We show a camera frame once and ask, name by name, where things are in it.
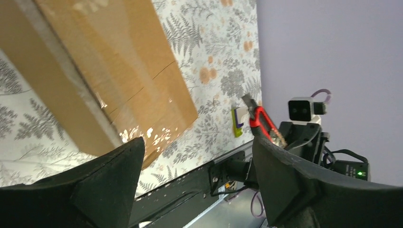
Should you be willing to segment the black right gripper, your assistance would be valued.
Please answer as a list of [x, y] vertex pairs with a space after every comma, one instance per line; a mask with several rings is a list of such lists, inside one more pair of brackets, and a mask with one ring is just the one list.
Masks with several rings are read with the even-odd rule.
[[330, 134], [324, 132], [321, 125], [307, 123], [306, 125], [282, 122], [279, 132], [286, 140], [286, 151], [307, 161], [320, 165]]

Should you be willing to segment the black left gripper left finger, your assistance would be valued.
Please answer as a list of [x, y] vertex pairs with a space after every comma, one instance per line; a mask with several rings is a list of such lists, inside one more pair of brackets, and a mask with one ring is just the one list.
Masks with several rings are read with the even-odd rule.
[[138, 137], [33, 184], [2, 187], [1, 227], [128, 227], [144, 153]]

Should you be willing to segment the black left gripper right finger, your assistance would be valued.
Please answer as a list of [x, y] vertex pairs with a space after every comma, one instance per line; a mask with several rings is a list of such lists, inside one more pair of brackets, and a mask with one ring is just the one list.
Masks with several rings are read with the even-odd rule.
[[403, 189], [323, 168], [255, 137], [257, 180], [271, 226], [400, 228]]

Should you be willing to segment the red black utility knife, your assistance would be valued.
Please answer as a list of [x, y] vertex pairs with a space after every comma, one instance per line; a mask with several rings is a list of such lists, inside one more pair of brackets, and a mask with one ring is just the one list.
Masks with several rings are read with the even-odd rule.
[[284, 149], [287, 146], [286, 140], [279, 132], [265, 109], [260, 106], [250, 94], [244, 95], [242, 100], [247, 107], [249, 126], [252, 134], [254, 136], [265, 138], [274, 145]]

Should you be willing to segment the brown cardboard express box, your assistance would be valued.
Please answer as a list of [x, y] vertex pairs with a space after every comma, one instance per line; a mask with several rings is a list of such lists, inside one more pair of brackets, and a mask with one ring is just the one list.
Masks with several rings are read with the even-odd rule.
[[147, 167], [197, 116], [150, 0], [1, 1], [9, 157], [102, 156], [141, 137]]

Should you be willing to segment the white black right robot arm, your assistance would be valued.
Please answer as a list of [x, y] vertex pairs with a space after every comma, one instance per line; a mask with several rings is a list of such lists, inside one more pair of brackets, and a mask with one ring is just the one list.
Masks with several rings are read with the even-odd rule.
[[279, 132], [287, 143], [286, 151], [345, 176], [370, 180], [368, 159], [348, 149], [331, 151], [326, 147], [330, 134], [321, 125], [282, 122]]

